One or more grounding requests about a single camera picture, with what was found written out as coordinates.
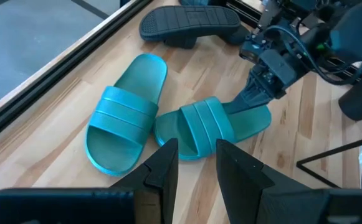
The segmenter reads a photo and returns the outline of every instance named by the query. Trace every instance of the wood grain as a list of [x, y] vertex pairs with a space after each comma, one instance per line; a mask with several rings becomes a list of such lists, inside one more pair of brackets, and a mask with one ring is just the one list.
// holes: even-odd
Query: wood grain
[[[211, 95], [231, 100], [241, 91], [253, 65], [220, 38], [200, 37], [191, 50], [140, 39], [142, 17], [175, 2], [155, 0], [143, 9], [0, 134], [0, 189], [107, 187], [118, 181], [120, 177], [99, 172], [87, 159], [85, 130], [103, 89], [143, 52], [163, 57], [169, 67], [158, 114]], [[307, 75], [286, 96], [269, 104], [272, 124], [237, 146], [303, 184], [326, 187], [298, 170], [295, 162], [362, 138], [362, 121], [349, 120], [338, 107], [337, 99], [347, 90], [325, 83], [314, 73]], [[157, 148], [151, 136], [138, 164]], [[358, 153], [352, 150], [307, 166], [336, 184], [357, 188]], [[215, 156], [179, 162], [173, 223], [229, 223], [215, 162]]]

